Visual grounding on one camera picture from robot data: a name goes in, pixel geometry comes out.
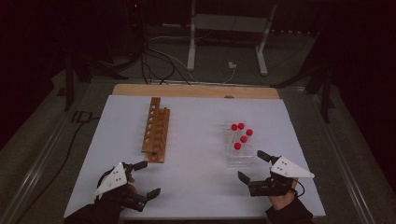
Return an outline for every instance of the floor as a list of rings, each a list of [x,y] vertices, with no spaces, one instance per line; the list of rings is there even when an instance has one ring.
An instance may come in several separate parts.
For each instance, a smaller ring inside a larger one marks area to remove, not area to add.
[[[120,72],[129,78],[124,81],[93,71],[91,83],[76,82],[76,100],[69,112],[64,112],[65,99],[56,95],[64,87],[63,71],[53,79],[54,91],[0,152],[0,202],[3,205],[0,220],[11,223],[6,220],[15,222],[20,217],[19,223],[63,222],[64,209],[97,125],[97,121],[92,121],[76,133],[79,124],[71,122],[75,111],[89,111],[94,117],[100,117],[107,96],[121,82],[144,83],[146,80],[159,84],[162,78],[171,74],[173,66],[158,59],[162,56],[156,51],[171,55],[180,71],[163,84],[186,84],[187,80],[192,85],[268,87],[297,74],[314,42],[315,38],[309,35],[270,34],[264,51],[269,75],[264,77],[258,72],[252,43],[236,47],[227,42],[216,46],[198,42],[195,70],[187,72],[183,63],[187,61],[188,39],[156,37],[149,42],[151,50],[144,54],[147,64],[144,66],[145,78],[142,77],[140,63]],[[236,63],[236,68],[230,69],[228,62]],[[320,95],[307,95],[304,92],[306,82],[307,79],[300,80],[278,92],[290,113],[308,165],[316,174],[315,183],[327,216],[316,217],[314,221],[394,223],[396,197],[342,102],[337,87],[332,86],[334,107],[329,110],[331,122],[327,124],[318,112]],[[53,183],[46,188],[53,177]],[[206,220],[203,223],[253,222],[264,220]]]

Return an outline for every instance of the transparent container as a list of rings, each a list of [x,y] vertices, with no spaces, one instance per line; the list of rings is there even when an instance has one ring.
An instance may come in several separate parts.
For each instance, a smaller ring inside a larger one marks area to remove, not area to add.
[[[233,131],[233,124],[245,124],[245,128],[240,131]],[[227,166],[248,166],[253,163],[254,154],[252,152],[252,145],[250,137],[246,143],[240,142],[240,136],[244,135],[246,130],[246,122],[244,120],[226,120],[223,127],[225,155],[227,159]],[[235,149],[235,143],[240,143],[239,150]]]

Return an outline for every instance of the power cord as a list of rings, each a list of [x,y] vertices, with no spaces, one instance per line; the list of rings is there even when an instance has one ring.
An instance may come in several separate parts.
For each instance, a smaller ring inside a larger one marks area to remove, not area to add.
[[[26,207],[26,209],[21,213],[20,217],[17,219],[17,221],[15,222],[16,224],[20,223],[22,218],[26,215],[26,213],[32,208],[32,206],[37,202],[37,200],[44,194],[44,192],[50,187],[50,185],[53,183],[53,181],[55,181],[55,179],[58,177],[59,173],[62,171],[62,169],[64,168],[64,166],[66,165],[67,161],[69,160],[69,156],[70,156],[70,152],[71,149],[73,147],[73,144],[76,140],[78,131],[82,128],[82,126],[84,126],[84,124],[90,123],[92,120],[96,120],[99,118],[91,118],[91,116],[83,121],[79,121],[79,126],[78,128],[75,130],[74,134],[73,134],[73,138],[69,144],[69,148],[67,149],[67,154],[66,157],[64,158],[64,162],[62,163],[61,167],[58,169],[58,171],[56,172],[55,176],[50,180],[50,182],[46,185],[46,187],[44,187],[40,193],[32,200],[32,202]]]

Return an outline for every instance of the red test tube cap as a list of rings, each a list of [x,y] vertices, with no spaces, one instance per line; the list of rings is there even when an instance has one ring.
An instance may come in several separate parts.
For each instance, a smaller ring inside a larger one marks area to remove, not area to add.
[[[231,130],[236,131],[238,129],[238,125],[233,124],[231,125]]]
[[[248,138],[244,135],[241,136],[241,143],[246,143],[248,141]]]
[[[236,150],[239,150],[239,149],[241,149],[241,144],[240,143],[235,143],[233,145],[233,148],[235,148]]]
[[[244,123],[238,123],[238,129],[243,130],[245,128]]]
[[[247,136],[251,136],[251,135],[253,135],[253,130],[247,129]]]

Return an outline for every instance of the black sleeve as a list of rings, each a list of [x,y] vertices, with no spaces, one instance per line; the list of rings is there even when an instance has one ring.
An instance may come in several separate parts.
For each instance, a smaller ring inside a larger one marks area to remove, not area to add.
[[[64,219],[64,224],[117,224],[121,211],[118,203],[98,201],[78,209]]]
[[[301,201],[295,197],[288,206],[275,210],[270,207],[265,211],[273,224],[313,224],[312,213],[310,213]]]

